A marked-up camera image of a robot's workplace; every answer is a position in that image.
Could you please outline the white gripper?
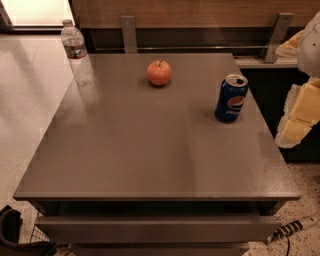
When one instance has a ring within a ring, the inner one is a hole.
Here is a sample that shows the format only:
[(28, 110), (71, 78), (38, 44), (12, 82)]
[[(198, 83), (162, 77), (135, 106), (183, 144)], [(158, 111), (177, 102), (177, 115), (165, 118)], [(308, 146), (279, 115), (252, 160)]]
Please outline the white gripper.
[(320, 121), (320, 79), (315, 78), (320, 77), (320, 11), (304, 30), (282, 43), (276, 54), (281, 57), (297, 55), (298, 69), (311, 77), (302, 86), (292, 85), (277, 128), (276, 145), (293, 148)]

